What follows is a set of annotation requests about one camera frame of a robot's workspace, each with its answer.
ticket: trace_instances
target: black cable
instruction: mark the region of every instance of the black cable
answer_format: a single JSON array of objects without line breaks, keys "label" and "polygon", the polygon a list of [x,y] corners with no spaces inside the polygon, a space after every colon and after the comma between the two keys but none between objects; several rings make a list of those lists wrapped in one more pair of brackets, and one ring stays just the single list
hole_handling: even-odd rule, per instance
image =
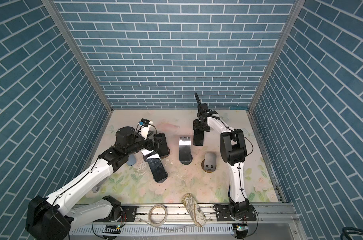
[{"label": "black cable", "polygon": [[250,142],[250,144],[251,144],[251,146],[252,146],[252,150],[251,150],[251,152],[249,153],[249,154],[247,154],[246,156],[248,156],[248,155],[250,155],[252,152],[253,152],[253,144],[252,144],[252,142],[248,139],[248,138],[246,138],[246,137],[244,137],[245,139],[247,139],[248,140],[248,142]]},{"label": "black cable", "polygon": [[138,136],[138,137],[140,137],[142,140],[145,140],[145,138],[141,135],[141,134],[139,134],[138,132],[137,132],[137,127],[136,127],[136,130],[133,132],[133,134],[135,135],[135,136]]},{"label": "black cable", "polygon": [[215,118],[215,119],[220,119],[219,117],[216,116],[211,116],[211,115],[207,115],[207,116],[200,116],[199,118]]},{"label": "black cable", "polygon": [[348,240],[352,240],[350,235],[360,235],[363,236],[363,230],[359,229],[359,228],[354,228],[354,227],[344,227],[342,228],[342,233],[340,235],[340,239],[343,240],[343,236],[345,236]]},{"label": "black cable", "polygon": [[96,233],[95,233],[95,230],[93,229],[93,223],[94,223],[95,221],[93,221],[92,222],[92,232],[95,234],[95,236],[97,236],[97,237],[99,237],[99,238],[102,238],[102,239],[106,239],[106,238],[104,238],[104,237],[100,237],[99,235],[97,235]]},{"label": "black cable", "polygon": [[256,211],[256,209],[255,209],[255,207],[251,204],[251,203],[249,203],[251,206],[252,206],[252,208],[254,209],[254,211],[255,211],[255,213],[256,213],[256,216],[258,217],[258,221],[257,221],[257,223],[256,223],[256,228],[255,228],[255,230],[253,231],[253,233],[251,233],[251,235],[248,235],[247,237],[249,237],[249,236],[252,236],[255,232],[256,232],[256,230],[258,229],[258,226],[259,226],[259,214],[258,214],[258,212]]},{"label": "black cable", "polygon": [[127,214],[125,212],[123,213],[124,213],[124,224],[120,228],[124,227],[127,222]]},{"label": "black cable", "polygon": [[[97,159],[96,161],[95,161],[95,163],[93,164],[93,166],[92,166],[92,168],[91,168],[91,170],[89,170],[77,183],[75,183],[74,185],[72,185],[72,186],[70,186],[69,188],[67,188],[66,190],[64,190],[64,192],[62,192],[61,194],[59,194],[59,196],[60,195],[62,195],[62,194],[64,194],[66,191],[68,191],[68,190],[70,190],[71,188],[73,188],[76,184],[78,184],[81,180],[83,180],[83,178],[85,178],[88,174],[89,174],[89,172],[91,171],[92,172],[92,170],[93,170],[93,168],[95,167],[95,165],[96,165],[96,163],[97,163],[97,161],[98,161],[99,159]],[[54,202],[52,203],[52,206],[55,206],[55,202],[56,202],[56,200],[59,198],[59,196],[57,196],[56,197],[56,199],[54,200]]]},{"label": "black cable", "polygon": [[157,134],[157,129],[156,129],[156,127],[155,127],[154,125],[152,125],[152,124],[148,124],[148,125],[151,125],[152,127],[154,127],[154,128],[155,128],[155,130],[156,130],[156,133],[155,133],[155,134]]},{"label": "black cable", "polygon": [[226,126],[220,118],[219,118],[219,120],[222,122],[222,124],[224,125],[224,127],[226,127],[228,130],[230,130],[230,126]]}]

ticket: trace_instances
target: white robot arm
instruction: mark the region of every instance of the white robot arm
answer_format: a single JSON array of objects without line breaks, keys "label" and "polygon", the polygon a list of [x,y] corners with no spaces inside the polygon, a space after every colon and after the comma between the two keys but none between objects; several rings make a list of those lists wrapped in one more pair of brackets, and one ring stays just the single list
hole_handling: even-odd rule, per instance
[{"label": "white robot arm", "polygon": [[233,129],[223,122],[216,111],[208,109],[206,103],[201,103],[195,92],[198,103],[198,119],[194,120],[194,145],[203,146],[204,132],[213,128],[220,133],[220,154],[230,171],[229,209],[234,219],[241,219],[250,210],[247,195],[244,190],[244,161],[247,156],[243,131]]},{"label": "white robot arm", "polygon": [[[208,126],[213,128],[218,133],[223,132],[233,132],[234,129],[232,127],[227,127],[228,125],[218,119],[215,118],[207,118]],[[229,197],[233,202],[243,202],[247,199],[247,194],[244,190],[244,178],[243,169],[244,169],[244,161],[239,162],[231,166],[230,163],[227,162],[227,167],[230,171],[230,195]]]},{"label": "white robot arm", "polygon": [[73,209],[73,206],[89,190],[116,172],[128,161],[130,154],[142,150],[154,180],[166,179],[167,173],[160,157],[169,155],[164,133],[149,136],[149,120],[142,119],[140,134],[133,127],[122,127],[116,133],[116,142],[98,156],[84,172],[49,194],[45,198],[36,196],[28,205],[25,229],[37,240],[62,240],[68,233],[97,219],[107,218],[114,222],[122,218],[121,204],[111,196]]}]

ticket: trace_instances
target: brick pattern wallpaper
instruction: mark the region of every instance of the brick pattern wallpaper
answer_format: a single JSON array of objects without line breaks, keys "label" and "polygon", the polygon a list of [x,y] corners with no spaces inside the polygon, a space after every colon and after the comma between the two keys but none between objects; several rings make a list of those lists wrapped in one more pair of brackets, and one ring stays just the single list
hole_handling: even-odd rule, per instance
[{"label": "brick pattern wallpaper", "polygon": [[363,1],[306,0],[254,114],[307,237],[363,229]]},{"label": "brick pattern wallpaper", "polygon": [[294,0],[55,3],[114,108],[247,108]]},{"label": "brick pattern wallpaper", "polygon": [[40,0],[0,0],[0,239],[78,175],[107,112]]}]

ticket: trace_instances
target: table surface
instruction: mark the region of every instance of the table surface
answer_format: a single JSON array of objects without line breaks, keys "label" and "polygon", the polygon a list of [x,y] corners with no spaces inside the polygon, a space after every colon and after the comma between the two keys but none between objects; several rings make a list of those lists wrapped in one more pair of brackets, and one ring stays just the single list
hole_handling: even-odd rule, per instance
[{"label": "table surface", "polygon": [[[252,131],[245,110],[217,110],[220,118],[231,127],[240,128],[254,146],[252,154],[245,161],[245,190],[251,202],[277,202],[275,190],[266,170],[264,160]],[[197,202],[228,202],[230,184],[229,170],[220,156],[220,134],[211,130],[205,132],[203,146],[191,145],[193,161],[183,165],[179,161],[179,137],[191,137],[192,122],[197,110],[115,110],[102,136],[92,162],[113,145],[117,129],[124,126],[136,127],[141,118],[153,121],[158,132],[164,132],[170,154],[162,159],[168,173],[165,182],[154,181],[151,170],[143,161],[141,152],[135,154],[133,166],[123,165],[102,185],[98,193],[88,192],[78,204],[91,204],[103,196],[111,195],[123,204],[181,203],[186,193],[192,193]],[[246,141],[247,151],[251,144]],[[217,156],[217,169],[204,172],[201,163],[207,152]]]}]

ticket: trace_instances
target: mounting plate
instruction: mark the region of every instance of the mounting plate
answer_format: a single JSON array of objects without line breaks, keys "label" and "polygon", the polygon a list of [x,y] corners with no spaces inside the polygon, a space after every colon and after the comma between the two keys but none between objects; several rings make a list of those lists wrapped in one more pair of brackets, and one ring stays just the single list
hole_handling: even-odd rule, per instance
[{"label": "mounting plate", "polygon": [[[224,204],[215,204],[213,205],[213,209],[215,209],[216,211],[216,220],[218,222],[227,222],[227,221],[238,221],[238,219],[234,219],[232,218],[231,214],[230,214],[230,208],[228,207],[228,205],[224,205]],[[255,214],[255,209],[250,206],[250,211],[246,212],[245,216],[246,216],[246,220],[247,221],[256,221],[256,214]]]},{"label": "mounting plate", "polygon": [[[121,211],[124,212],[126,215],[126,220],[125,220],[126,222],[135,221],[137,206],[121,206]],[[95,220],[95,222],[107,222],[107,223],[111,223],[111,225],[113,225],[113,223],[114,223],[114,222],[110,222],[108,220],[108,218],[98,219],[98,220]]]}]

